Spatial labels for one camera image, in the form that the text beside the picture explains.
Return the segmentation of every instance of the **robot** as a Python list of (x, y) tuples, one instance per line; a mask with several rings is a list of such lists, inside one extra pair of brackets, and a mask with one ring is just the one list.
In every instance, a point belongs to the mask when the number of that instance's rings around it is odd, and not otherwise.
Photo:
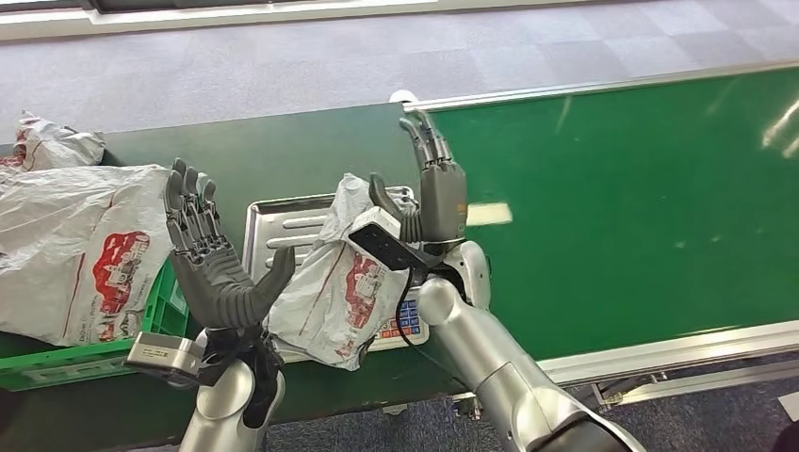
[[(400, 299), (411, 281), (424, 282), (421, 318), (477, 396), (504, 449), (644, 451), (554, 384), (491, 315), (488, 262), (481, 247), (465, 239), (465, 174), (427, 114), (411, 113), (400, 126), (420, 166), (419, 208), (403, 215), (372, 174), (375, 207), (355, 220), (350, 240), (392, 270), (410, 269)], [(196, 179), (195, 169), (176, 160), (164, 199), (175, 245), (170, 260), (204, 331), (196, 341), (142, 332), (126, 364), (177, 387), (200, 385), (181, 452), (251, 452), (285, 393), (283, 362), (261, 321), (291, 280), (294, 251), (280, 250), (271, 272), (253, 283), (222, 232), (213, 183), (201, 196)]]

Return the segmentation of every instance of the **digital scale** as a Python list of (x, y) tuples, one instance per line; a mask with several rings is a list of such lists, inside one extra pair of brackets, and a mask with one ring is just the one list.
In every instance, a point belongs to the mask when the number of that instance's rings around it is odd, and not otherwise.
[[(414, 198), (413, 190), (407, 186), (393, 186), (386, 191), (392, 197)], [(250, 204), (241, 264), (253, 281), (257, 282), (269, 271), (274, 253), (281, 247), (294, 247), (296, 265), (302, 265), (311, 252), (333, 199), (334, 194), (330, 193)], [(421, 321), (416, 308), (417, 286), (412, 286), (402, 303), (399, 324), (394, 319), (387, 321), (375, 334), (369, 351), (407, 347), (400, 336), (400, 329), (415, 345), (423, 344), (430, 337), (429, 328)], [(300, 353), (277, 348), (287, 363), (309, 359)]]

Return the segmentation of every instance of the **green plastic crate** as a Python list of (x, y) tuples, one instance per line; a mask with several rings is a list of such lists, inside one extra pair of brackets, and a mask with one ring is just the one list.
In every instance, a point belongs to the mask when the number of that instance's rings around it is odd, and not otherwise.
[[(147, 297), (143, 331), (184, 336), (188, 308), (165, 264)], [(43, 388), (133, 371), (122, 365), (133, 339), (78, 347), (56, 347), (29, 337), (0, 333), (0, 388), (10, 391)]]

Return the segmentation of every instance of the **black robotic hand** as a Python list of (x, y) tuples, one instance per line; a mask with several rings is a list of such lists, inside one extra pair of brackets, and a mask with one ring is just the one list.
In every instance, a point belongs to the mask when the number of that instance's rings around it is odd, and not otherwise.
[(195, 319), (210, 330), (260, 324), (294, 275), (294, 249), (280, 249), (272, 270), (250, 279), (222, 231), (212, 181), (197, 188), (197, 170), (175, 159), (164, 191), (170, 261)]

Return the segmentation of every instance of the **gray carpet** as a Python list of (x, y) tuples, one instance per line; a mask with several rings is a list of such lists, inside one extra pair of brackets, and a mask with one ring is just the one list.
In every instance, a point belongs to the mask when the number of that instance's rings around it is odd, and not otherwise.
[[(799, 58), (799, 0), (653, 0), (0, 43), (0, 142), (23, 108), (108, 132)], [(619, 407), (651, 451), (765, 451), (799, 379)], [(497, 450), (445, 400), (275, 426), (270, 451)]]
[(22, 108), (113, 132), (792, 59), (797, 24), (799, 0), (654, 0), (2, 42), (0, 137)]

